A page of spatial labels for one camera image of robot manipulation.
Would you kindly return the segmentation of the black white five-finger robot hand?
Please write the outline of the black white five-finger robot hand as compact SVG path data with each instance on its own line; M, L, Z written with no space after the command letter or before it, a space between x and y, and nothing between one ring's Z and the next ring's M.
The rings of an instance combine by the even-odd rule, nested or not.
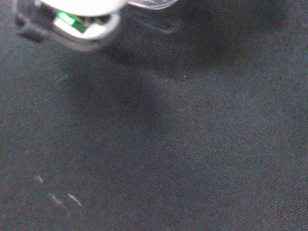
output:
M33 42L55 40L78 51L99 51L115 39L124 0L14 0L19 36Z

